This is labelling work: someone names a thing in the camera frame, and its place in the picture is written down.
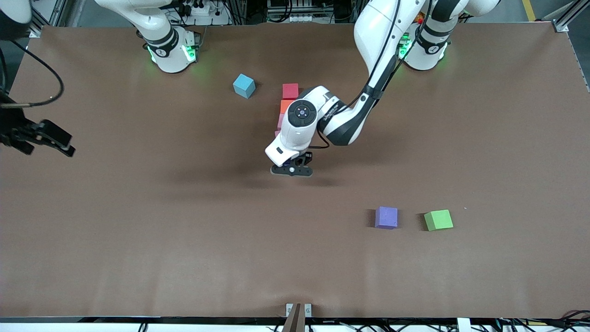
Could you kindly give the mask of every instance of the green led light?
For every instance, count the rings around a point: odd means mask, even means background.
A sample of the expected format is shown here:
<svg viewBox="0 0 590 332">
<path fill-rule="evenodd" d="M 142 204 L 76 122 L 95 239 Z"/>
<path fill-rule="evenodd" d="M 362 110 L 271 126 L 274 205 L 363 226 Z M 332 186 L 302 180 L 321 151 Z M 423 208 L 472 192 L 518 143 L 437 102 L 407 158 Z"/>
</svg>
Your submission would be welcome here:
<svg viewBox="0 0 590 332">
<path fill-rule="evenodd" d="M 445 43 L 444 46 L 442 47 L 441 50 L 441 55 L 438 57 L 439 60 L 441 60 L 444 57 L 444 50 L 447 49 L 448 43 Z"/>
<path fill-rule="evenodd" d="M 186 46 L 182 46 L 182 51 L 184 51 L 185 55 L 186 55 L 186 59 L 190 62 L 193 62 L 196 60 L 195 57 L 195 51 L 192 49 L 192 47 L 186 47 Z"/>
<path fill-rule="evenodd" d="M 149 48 L 149 46 L 147 47 L 147 50 L 148 50 L 149 54 L 152 56 L 152 62 L 156 63 L 156 58 L 154 58 L 152 50 Z"/>
<path fill-rule="evenodd" d="M 404 54 L 406 54 L 409 51 L 410 46 L 412 46 L 412 40 L 409 39 L 409 36 L 404 35 L 404 37 L 402 38 L 404 39 L 404 41 L 400 41 L 400 46 L 399 46 L 399 55 L 403 56 Z"/>
</svg>

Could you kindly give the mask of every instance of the red cube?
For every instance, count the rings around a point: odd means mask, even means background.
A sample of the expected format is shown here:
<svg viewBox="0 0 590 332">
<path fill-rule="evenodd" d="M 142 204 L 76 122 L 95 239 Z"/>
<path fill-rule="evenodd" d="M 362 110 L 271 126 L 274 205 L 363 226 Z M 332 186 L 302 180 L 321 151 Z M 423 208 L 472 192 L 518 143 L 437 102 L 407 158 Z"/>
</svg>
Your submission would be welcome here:
<svg viewBox="0 0 590 332">
<path fill-rule="evenodd" d="M 283 84 L 283 99 L 295 100 L 299 96 L 299 84 Z"/>
</svg>

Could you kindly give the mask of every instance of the purple cube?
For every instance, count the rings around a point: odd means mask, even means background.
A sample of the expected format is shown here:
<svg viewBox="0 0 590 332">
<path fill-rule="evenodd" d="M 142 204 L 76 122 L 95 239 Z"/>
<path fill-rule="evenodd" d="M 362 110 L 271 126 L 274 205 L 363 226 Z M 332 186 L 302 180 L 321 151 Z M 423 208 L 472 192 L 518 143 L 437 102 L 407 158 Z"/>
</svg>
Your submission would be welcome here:
<svg viewBox="0 0 590 332">
<path fill-rule="evenodd" d="M 398 209 L 380 206 L 375 211 L 375 228 L 394 229 L 398 227 Z"/>
</svg>

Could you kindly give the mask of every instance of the foam cube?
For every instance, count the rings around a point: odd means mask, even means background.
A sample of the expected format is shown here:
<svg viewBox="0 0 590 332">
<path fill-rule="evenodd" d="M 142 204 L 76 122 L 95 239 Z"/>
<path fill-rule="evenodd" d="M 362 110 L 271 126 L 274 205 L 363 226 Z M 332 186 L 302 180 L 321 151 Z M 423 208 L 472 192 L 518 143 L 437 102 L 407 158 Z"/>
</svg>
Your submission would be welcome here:
<svg viewBox="0 0 590 332">
<path fill-rule="evenodd" d="M 278 116 L 278 124 L 277 124 L 277 129 L 281 129 L 281 126 L 283 125 L 283 118 L 285 117 L 285 114 L 280 114 Z"/>
<path fill-rule="evenodd" d="M 254 80 L 244 74 L 240 74 L 234 81 L 234 91 L 244 98 L 250 98 L 254 89 L 256 89 Z"/>
<path fill-rule="evenodd" d="M 295 100 L 297 97 L 299 97 L 299 84 L 283 84 L 283 99 Z"/>
<path fill-rule="evenodd" d="M 291 103 L 293 103 L 292 100 L 281 100 L 281 114 L 285 114 L 287 109 L 289 109 L 289 106 L 291 106 Z"/>
<path fill-rule="evenodd" d="M 375 228 L 394 229 L 398 227 L 398 209 L 380 206 L 375 211 Z"/>
<path fill-rule="evenodd" d="M 451 213 L 448 210 L 432 211 L 424 215 L 429 231 L 453 228 Z"/>
</svg>

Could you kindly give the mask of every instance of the blue cube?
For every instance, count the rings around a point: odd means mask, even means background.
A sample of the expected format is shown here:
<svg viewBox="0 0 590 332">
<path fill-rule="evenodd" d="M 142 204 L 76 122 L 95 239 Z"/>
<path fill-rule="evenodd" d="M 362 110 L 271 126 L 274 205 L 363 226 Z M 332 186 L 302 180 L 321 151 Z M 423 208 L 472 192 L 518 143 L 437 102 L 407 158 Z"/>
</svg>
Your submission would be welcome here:
<svg viewBox="0 0 590 332">
<path fill-rule="evenodd" d="M 375 211 L 375 228 L 394 229 L 398 227 L 398 209 L 380 206 Z"/>
<path fill-rule="evenodd" d="M 254 80 L 244 74 L 240 74 L 234 81 L 235 92 L 244 98 L 250 98 L 254 89 L 256 89 Z"/>
</svg>

